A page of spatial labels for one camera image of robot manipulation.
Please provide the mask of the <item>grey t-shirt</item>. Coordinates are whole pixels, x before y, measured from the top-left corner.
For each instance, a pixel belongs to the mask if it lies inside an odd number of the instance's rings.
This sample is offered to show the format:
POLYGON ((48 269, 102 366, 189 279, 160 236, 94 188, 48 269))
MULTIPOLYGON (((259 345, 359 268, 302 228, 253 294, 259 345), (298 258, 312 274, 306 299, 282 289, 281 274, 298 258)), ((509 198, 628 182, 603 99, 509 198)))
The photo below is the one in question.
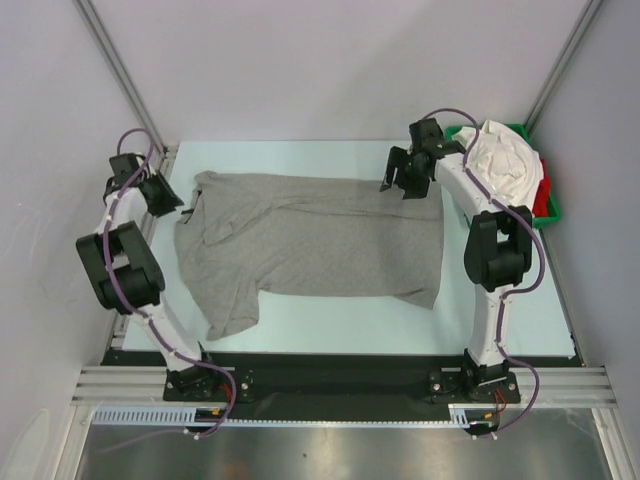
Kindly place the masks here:
POLYGON ((254 327, 261 292, 434 306, 444 250, 438 186, 411 199, 359 179, 205 171, 195 183, 175 250, 208 340, 254 327))

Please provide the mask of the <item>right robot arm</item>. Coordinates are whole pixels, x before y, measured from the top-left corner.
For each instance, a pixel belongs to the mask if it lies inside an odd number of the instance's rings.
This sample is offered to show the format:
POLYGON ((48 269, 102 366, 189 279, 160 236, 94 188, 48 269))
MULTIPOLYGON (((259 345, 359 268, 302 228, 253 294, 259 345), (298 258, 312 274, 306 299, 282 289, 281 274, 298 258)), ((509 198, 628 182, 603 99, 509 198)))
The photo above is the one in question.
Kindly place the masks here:
POLYGON ((531 268, 531 212, 508 207, 450 142, 419 152, 390 149, 383 191, 397 186, 406 199, 424 198, 433 182, 449 192, 470 221, 463 263, 475 285, 474 324, 454 391, 484 401, 508 378, 503 336, 509 294, 531 268))

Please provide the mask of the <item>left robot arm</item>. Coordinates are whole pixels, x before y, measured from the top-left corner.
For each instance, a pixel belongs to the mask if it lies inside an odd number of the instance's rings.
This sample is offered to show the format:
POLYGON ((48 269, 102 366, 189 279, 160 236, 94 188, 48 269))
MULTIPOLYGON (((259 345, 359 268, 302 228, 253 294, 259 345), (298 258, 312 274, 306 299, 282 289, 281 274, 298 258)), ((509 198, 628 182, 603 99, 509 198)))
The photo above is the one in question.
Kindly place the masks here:
POLYGON ((111 179, 105 212, 94 233, 76 241, 76 250, 99 303, 139 324, 166 364, 163 399, 207 400, 221 376, 204 362, 201 345, 189 336, 164 298, 161 267, 140 230, 144 217, 161 217, 183 204, 159 172, 111 179))

